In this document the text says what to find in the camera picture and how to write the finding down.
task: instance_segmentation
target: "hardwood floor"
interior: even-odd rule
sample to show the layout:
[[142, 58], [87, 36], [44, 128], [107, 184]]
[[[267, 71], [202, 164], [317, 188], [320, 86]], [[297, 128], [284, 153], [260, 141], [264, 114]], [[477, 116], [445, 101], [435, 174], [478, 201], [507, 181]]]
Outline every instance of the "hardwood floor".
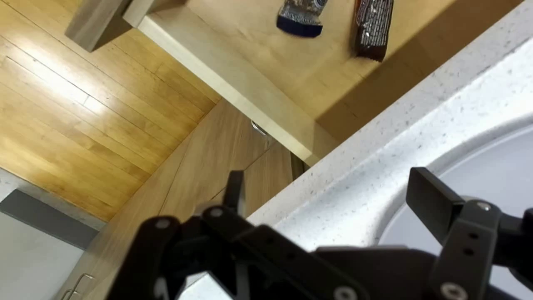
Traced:
[[0, 166], [109, 219], [220, 96], [140, 31], [87, 53], [80, 0], [0, 0]]

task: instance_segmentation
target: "wooden cabinet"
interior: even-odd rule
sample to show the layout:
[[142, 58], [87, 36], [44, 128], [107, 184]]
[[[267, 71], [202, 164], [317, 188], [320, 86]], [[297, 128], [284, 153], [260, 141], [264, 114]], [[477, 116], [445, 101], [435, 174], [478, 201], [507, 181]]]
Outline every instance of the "wooden cabinet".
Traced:
[[105, 298], [139, 224], [154, 214], [187, 219], [214, 203], [230, 169], [245, 169], [249, 211], [294, 179], [292, 153], [222, 101], [95, 238], [59, 298]]

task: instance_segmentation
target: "white countertop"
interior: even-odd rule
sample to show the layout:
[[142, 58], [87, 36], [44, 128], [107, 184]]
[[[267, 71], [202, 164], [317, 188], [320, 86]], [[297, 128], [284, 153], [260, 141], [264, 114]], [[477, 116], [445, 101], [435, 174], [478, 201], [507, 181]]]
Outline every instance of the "white countertop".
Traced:
[[412, 166], [438, 171], [443, 154], [453, 159], [472, 139], [490, 138], [498, 128], [532, 116], [533, 1], [528, 0], [250, 219], [274, 224], [309, 249], [370, 244], [399, 208], [395, 198]]

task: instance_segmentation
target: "wooden shelf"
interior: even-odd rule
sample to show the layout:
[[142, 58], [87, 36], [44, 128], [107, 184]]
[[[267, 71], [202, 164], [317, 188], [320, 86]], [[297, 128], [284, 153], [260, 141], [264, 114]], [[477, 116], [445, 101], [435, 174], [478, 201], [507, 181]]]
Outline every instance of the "wooden shelf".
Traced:
[[350, 49], [355, 1], [329, 1], [317, 38], [275, 26], [282, 0], [140, 3], [125, 13], [132, 24], [315, 163], [520, 1], [397, 0], [382, 64]]

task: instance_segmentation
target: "screw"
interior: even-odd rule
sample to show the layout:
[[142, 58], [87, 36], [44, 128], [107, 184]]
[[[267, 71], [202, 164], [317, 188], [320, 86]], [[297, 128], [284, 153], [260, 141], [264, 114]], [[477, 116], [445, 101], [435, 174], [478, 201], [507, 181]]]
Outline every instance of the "screw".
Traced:
[[468, 300], [468, 293], [462, 284], [447, 281], [440, 286], [440, 291], [447, 300]]
[[352, 286], [337, 286], [334, 294], [335, 300], [357, 300], [357, 293]]
[[169, 228], [170, 226], [170, 219], [169, 218], [160, 218], [157, 223], [155, 223], [155, 228]]
[[485, 209], [485, 211], [490, 209], [490, 203], [487, 203], [487, 201], [478, 201], [477, 204], [478, 204], [482, 209]]
[[214, 218], [219, 218], [219, 216], [224, 214], [224, 209], [217, 206], [217, 208], [214, 208], [214, 209], [210, 211], [210, 214], [212, 214]]

